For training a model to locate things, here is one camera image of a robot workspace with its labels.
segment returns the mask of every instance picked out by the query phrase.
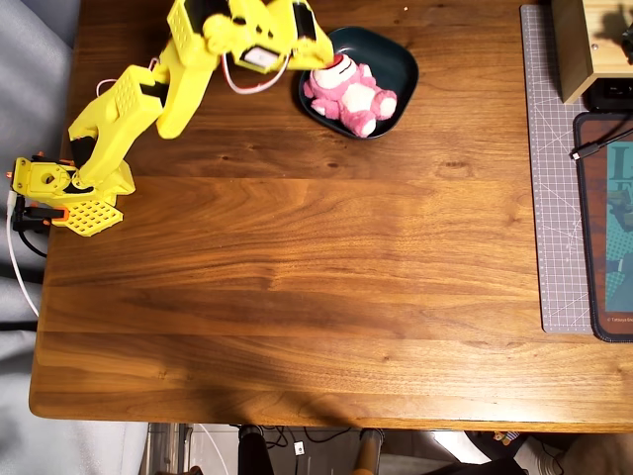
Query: gray fabric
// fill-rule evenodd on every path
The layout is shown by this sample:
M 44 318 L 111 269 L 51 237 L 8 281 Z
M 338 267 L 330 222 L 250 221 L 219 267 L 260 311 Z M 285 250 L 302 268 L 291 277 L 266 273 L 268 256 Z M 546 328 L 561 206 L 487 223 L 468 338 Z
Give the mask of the gray fabric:
M 75 27 L 79 14 L 80 0 L 22 0 L 33 13 L 42 19 L 44 23 L 60 37 L 67 45 L 72 47 L 75 39 Z
M 42 150 L 58 157 L 79 0 L 0 0 L 0 164 Z M 33 321 L 5 239 L 9 183 L 0 179 L 0 323 Z M 29 233 L 41 250 L 44 237 Z M 14 237 L 29 293 L 40 304 L 45 260 Z M 136 475 L 147 424 L 53 421 L 29 410 L 35 334 L 0 332 L 0 475 Z

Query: gray cutting mat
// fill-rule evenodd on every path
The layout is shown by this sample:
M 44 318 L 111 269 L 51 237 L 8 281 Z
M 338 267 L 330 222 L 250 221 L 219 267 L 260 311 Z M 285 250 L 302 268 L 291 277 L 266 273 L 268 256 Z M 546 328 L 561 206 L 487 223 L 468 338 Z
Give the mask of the gray cutting mat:
M 574 118 L 566 106 L 549 6 L 521 7 L 527 115 L 532 163 L 541 317 L 551 333 L 591 333 L 583 223 L 574 147 Z

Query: wood grain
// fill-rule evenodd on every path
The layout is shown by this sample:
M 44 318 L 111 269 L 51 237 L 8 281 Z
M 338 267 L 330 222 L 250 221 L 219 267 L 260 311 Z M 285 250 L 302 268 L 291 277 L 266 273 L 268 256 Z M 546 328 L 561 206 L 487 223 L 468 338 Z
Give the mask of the wood grain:
M 54 230 L 34 413 L 633 429 L 633 346 L 541 330 L 521 2 L 311 3 L 327 31 L 415 55 L 402 120 L 350 141 L 297 108 L 290 74 L 250 98 L 214 77 L 182 137 L 133 146 L 121 224 Z M 160 51 L 168 8 L 84 2 L 69 121 Z

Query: black device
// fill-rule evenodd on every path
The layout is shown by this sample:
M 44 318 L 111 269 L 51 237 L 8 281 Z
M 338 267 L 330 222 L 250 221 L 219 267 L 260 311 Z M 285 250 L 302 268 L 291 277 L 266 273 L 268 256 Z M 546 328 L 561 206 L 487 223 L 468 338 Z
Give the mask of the black device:
M 633 78 L 597 79 L 589 89 L 588 105 L 596 112 L 633 111 Z

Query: stuffed animal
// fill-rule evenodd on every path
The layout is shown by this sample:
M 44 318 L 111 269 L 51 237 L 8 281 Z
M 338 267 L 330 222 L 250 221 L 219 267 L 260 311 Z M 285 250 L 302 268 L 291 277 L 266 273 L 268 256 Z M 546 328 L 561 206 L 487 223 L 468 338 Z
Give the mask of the stuffed animal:
M 312 71 L 304 83 L 304 94 L 313 99 L 312 108 L 328 119 L 340 122 L 358 137 L 376 130 L 376 121 L 394 115 L 394 91 L 381 89 L 367 64 L 356 64 L 347 54 L 337 54 L 327 69 Z

